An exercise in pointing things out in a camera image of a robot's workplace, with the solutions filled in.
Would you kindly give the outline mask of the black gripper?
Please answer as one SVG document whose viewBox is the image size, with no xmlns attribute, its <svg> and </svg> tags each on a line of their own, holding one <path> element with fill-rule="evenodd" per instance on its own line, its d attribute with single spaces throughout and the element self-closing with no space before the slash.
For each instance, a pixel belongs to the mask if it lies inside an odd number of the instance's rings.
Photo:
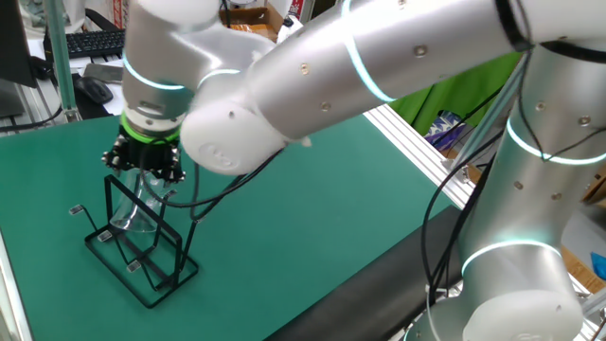
<svg viewBox="0 0 606 341">
<path fill-rule="evenodd" d="M 101 162 L 115 171 L 158 171 L 158 177 L 167 183 L 176 184 L 186 179 L 178 141 L 144 143 L 119 135 L 112 149 L 102 155 Z"/>
</svg>

